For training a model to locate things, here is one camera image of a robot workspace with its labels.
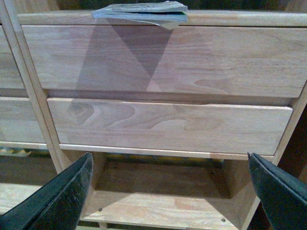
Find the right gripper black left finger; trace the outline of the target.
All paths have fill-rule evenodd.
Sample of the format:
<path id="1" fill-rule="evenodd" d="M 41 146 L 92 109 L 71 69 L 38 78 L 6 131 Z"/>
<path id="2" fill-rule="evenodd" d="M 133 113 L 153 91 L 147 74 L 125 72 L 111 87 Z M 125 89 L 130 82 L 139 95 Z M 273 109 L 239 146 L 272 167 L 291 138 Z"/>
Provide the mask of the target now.
<path id="1" fill-rule="evenodd" d="M 74 230 L 89 193 L 93 156 L 86 153 L 26 200 L 1 215 L 2 230 Z"/>

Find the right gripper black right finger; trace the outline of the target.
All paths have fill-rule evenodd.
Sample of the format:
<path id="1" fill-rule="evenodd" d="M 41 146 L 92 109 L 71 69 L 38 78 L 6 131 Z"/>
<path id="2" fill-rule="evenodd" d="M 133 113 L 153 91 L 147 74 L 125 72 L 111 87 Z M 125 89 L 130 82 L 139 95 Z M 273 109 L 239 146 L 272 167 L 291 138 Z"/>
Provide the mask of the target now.
<path id="1" fill-rule="evenodd" d="M 256 153 L 248 154 L 251 181 L 274 230 L 307 228 L 307 184 Z"/>

